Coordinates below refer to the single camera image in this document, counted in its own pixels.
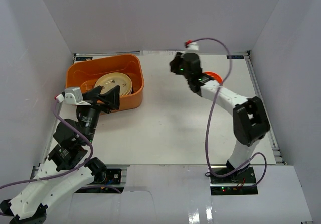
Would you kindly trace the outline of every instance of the robotic arm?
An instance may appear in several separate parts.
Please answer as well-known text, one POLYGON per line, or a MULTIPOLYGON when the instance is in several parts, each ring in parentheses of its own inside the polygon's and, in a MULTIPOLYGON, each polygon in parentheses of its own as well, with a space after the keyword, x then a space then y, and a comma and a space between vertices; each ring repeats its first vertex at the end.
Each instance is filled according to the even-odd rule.
MULTIPOLYGON (((59 102, 77 106, 77 120, 65 119, 92 142, 100 112, 119 109, 119 91, 116 86, 101 95, 101 86, 82 94, 79 87, 67 88, 56 97, 59 102)), ((78 170, 63 175, 76 167, 87 154, 86 142, 64 123, 57 125, 54 139, 58 144, 39 166, 34 182, 11 200, 0 203, 1 211, 12 216, 12 223, 43 223, 47 214, 66 197, 92 182, 100 184, 106 179, 107 168, 98 158, 92 158, 78 170), (54 175, 60 177, 46 179, 54 175)))
MULTIPOLYGON (((218 94, 216 104, 225 109, 233 117, 233 130, 237 139, 233 153, 227 160, 227 172, 236 169, 250 159, 259 141, 270 130, 262 100, 258 97, 240 96, 221 86, 215 79, 203 73, 196 43, 186 43, 185 53, 178 52, 170 62, 171 72, 183 75, 192 92, 200 97, 213 101, 218 94)), ((248 166, 238 170, 239 174, 248 166)))

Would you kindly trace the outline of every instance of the white wall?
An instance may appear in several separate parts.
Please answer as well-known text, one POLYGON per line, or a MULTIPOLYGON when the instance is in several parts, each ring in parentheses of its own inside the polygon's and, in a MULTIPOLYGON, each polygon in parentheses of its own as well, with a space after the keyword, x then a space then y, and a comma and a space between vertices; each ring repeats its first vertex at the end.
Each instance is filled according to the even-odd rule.
MULTIPOLYGON (((182 49, 215 36, 251 50, 278 0, 44 0, 73 53, 182 49)), ((202 51, 225 53, 212 42, 202 51)))
MULTIPOLYGON (((72 54, 42 0, 0 0, 0 185, 29 179, 51 133, 72 54)), ((22 186, 0 191, 0 201, 22 186)), ((0 217, 0 223, 8 223, 0 217)))
POLYGON ((321 0, 280 0, 253 48, 254 71, 281 153, 321 223, 321 0))

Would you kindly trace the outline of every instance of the plate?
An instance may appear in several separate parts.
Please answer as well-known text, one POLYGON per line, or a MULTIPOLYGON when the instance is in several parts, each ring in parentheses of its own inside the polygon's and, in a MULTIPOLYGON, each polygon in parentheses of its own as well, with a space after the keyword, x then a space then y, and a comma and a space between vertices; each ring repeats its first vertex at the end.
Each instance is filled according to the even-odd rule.
POLYGON ((103 75, 97 80, 95 87, 102 86, 101 94, 107 93, 117 85, 120 86, 120 96, 131 94, 132 82, 131 79, 123 73, 114 72, 103 75))

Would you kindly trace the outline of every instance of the orange bin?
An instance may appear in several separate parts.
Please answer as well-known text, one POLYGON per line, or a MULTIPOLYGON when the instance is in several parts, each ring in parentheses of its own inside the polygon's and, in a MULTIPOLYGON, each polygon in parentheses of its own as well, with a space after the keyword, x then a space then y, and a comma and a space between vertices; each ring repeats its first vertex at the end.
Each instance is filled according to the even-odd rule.
POLYGON ((95 87, 96 81, 105 74, 121 72, 132 81, 133 92, 120 97, 118 111, 139 107, 142 102, 144 77, 139 59, 130 54, 105 57, 73 64, 67 71, 66 88, 80 87, 85 93, 95 87))

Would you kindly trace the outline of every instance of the purple cable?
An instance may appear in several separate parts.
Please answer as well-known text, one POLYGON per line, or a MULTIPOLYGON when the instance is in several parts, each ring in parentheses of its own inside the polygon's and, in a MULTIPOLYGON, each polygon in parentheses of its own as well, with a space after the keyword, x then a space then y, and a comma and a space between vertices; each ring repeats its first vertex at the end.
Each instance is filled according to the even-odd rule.
MULTIPOLYGON (((191 41, 192 42, 198 42, 198 41, 201 41, 201 40, 212 40, 212 41, 215 41, 215 42, 218 42, 220 43, 228 56, 231 56, 231 53, 230 53, 230 50, 227 48, 227 46, 221 42, 220 40, 217 40, 215 38, 210 38, 210 37, 205 37, 205 38, 199 38, 199 39, 196 39, 196 40, 193 40, 191 41)), ((226 81, 226 79, 231 75, 231 72, 232 72, 232 58, 230 57, 229 58, 229 70, 225 76, 225 78, 223 79, 222 83, 220 84, 220 86, 223 86, 223 83, 226 81)), ((214 106, 215 106, 215 103, 216 103, 216 100, 217 100, 217 97, 219 95, 219 92, 220 92, 221 88, 219 87, 214 95, 214 99, 213 99, 213 103, 212 103, 212 106, 211 106, 211 110, 210 110, 210 114, 209 114, 209 118, 207 120, 207 126, 206 126, 206 134, 205 134, 205 156, 206 156, 206 162, 207 162, 207 165, 209 167, 209 171, 212 175, 214 175, 215 177, 218 177, 218 178, 224 178, 224 177, 227 177, 229 175, 232 175, 233 173, 235 173, 236 171, 238 171, 239 169, 241 169, 244 165, 247 165, 248 163, 250 163, 250 161, 256 156, 256 155, 262 155, 263 158, 264 158, 264 172, 263 172, 263 175, 262 177, 259 179, 258 182, 256 182, 254 185, 250 186, 250 187, 255 187, 257 186, 261 181, 262 179, 264 178, 265 176, 265 173, 266 173, 266 168, 267 168, 267 161, 266 161, 266 157, 264 156, 264 154, 262 154, 261 152, 257 152, 255 154, 252 155, 252 157, 246 161, 244 161, 241 165, 239 165, 238 167, 236 167, 234 170, 230 171, 229 173, 226 173, 224 175, 218 175, 216 174, 213 170, 212 170, 212 167, 211 167, 211 163, 210 163, 210 158, 209 158, 209 132, 210 132, 210 125, 211 125, 211 118, 212 118, 212 114, 213 114, 213 110, 214 110, 214 106)))
POLYGON ((118 190, 116 187, 113 187, 110 185, 88 185, 88 186, 81 187, 80 190, 91 189, 91 188, 102 188, 102 187, 113 189, 113 190, 117 191, 119 194, 121 194, 120 190, 118 190))
MULTIPOLYGON (((71 169, 71 170, 68 170, 64 173, 61 173, 61 174, 57 174, 57 175, 52 175, 52 176, 48 176, 48 177, 43 177, 43 178, 39 178, 39 180, 51 180, 51 179, 54 179, 54 178, 58 178, 58 177, 61 177, 61 176, 64 176, 64 175, 68 175, 69 173, 71 172, 74 172, 76 170, 78 170, 79 168, 83 167, 85 164, 88 163, 88 161, 91 159, 91 157, 93 156, 93 153, 94 153, 94 149, 92 147, 92 144, 91 142, 79 131, 77 130, 76 128, 74 128, 71 124, 69 124, 67 121, 65 121, 62 117, 60 117, 57 113, 57 105, 58 105, 58 101, 56 101, 55 105, 53 106, 52 108, 52 112, 54 113, 54 115, 56 116, 57 119, 59 119, 63 124, 65 124, 67 127, 69 127, 70 129, 72 129, 76 134, 78 134, 85 142, 86 144, 89 146, 90 148, 90 154, 88 156, 88 158, 83 162, 81 163, 80 165, 76 166, 75 168, 71 169)), ((6 185, 3 185, 3 186, 0 186, 0 190, 3 189, 3 188, 6 188, 6 187, 9 187, 9 186, 13 186, 13 185, 19 185, 19 184, 24 184, 24 183, 30 183, 30 182, 36 182, 37 179, 31 179, 31 180, 22 180, 22 181, 17 181, 17 182, 12 182, 12 183, 9 183, 9 184, 6 184, 6 185)), ((8 215, 5 215, 3 213, 0 212, 0 216, 8 216, 8 215)))

